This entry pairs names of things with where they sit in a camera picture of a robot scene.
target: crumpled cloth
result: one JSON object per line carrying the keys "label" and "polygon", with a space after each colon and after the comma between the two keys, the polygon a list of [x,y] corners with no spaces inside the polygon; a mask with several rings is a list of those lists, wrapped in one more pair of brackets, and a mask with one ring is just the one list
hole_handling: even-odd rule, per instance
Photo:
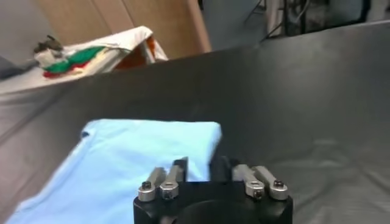
{"label": "crumpled cloth", "polygon": [[154,167],[187,156],[188,181],[207,181],[220,137],[214,122],[90,122],[44,189],[7,223],[133,223],[133,199]]}
{"label": "crumpled cloth", "polygon": [[[153,35],[153,31],[145,26],[136,27],[120,33],[109,35],[107,37],[98,38],[87,43],[75,44],[64,47],[65,55],[72,55],[76,51],[81,51],[90,47],[104,46],[110,48],[117,48],[127,51],[134,50],[142,42],[146,41]],[[157,60],[167,61],[163,48],[158,43],[158,40],[154,40],[154,57]]]}

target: black table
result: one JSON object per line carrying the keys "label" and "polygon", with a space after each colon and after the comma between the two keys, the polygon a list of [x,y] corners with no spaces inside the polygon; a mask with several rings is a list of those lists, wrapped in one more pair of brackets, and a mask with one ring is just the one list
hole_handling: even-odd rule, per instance
{"label": "black table", "polygon": [[389,40],[389,23],[345,27],[0,96],[2,219],[88,121],[128,118],[219,122],[216,154],[268,166],[295,223],[387,223]]}

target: silver metal bracket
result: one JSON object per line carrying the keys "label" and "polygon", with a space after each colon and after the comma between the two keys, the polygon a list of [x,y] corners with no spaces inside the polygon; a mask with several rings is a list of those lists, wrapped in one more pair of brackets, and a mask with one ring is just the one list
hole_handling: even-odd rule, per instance
{"label": "silver metal bracket", "polygon": [[180,166],[172,166],[165,181],[160,185],[161,197],[165,200],[176,198],[179,195],[178,181],[183,181],[184,170]]}
{"label": "silver metal bracket", "polygon": [[277,180],[265,166],[253,168],[255,177],[266,185],[269,196],[275,200],[286,200],[288,198],[288,188],[280,180]]}
{"label": "silver metal bracket", "polygon": [[240,164],[233,168],[233,181],[244,181],[245,194],[259,200],[264,195],[264,184],[256,179],[254,172],[247,165]]}
{"label": "silver metal bracket", "polygon": [[165,180],[165,170],[162,167],[156,167],[149,178],[138,188],[139,201],[148,202],[154,200],[156,190]]}

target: wooden cabinet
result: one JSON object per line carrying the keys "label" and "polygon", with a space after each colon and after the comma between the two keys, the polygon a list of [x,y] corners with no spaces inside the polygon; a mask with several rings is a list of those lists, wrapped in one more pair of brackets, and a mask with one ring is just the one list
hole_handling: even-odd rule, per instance
{"label": "wooden cabinet", "polygon": [[197,0],[34,0],[63,44],[146,26],[169,58],[211,51]]}

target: screw head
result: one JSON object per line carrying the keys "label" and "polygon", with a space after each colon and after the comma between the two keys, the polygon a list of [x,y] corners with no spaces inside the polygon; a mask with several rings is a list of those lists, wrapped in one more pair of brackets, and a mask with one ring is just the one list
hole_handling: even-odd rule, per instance
{"label": "screw head", "polygon": [[253,193],[253,197],[254,197],[255,199],[260,199],[262,196],[263,196],[263,193],[262,193],[261,191],[255,191],[255,192]]}
{"label": "screw head", "polygon": [[170,200],[173,199],[173,195],[171,191],[163,191],[162,197],[164,200]]}
{"label": "screw head", "polygon": [[142,182],[142,189],[149,190],[150,188],[152,188],[152,183],[150,181]]}
{"label": "screw head", "polygon": [[285,184],[282,182],[282,181],[280,181],[280,180],[275,180],[274,181],[274,186],[275,187],[283,187]]}

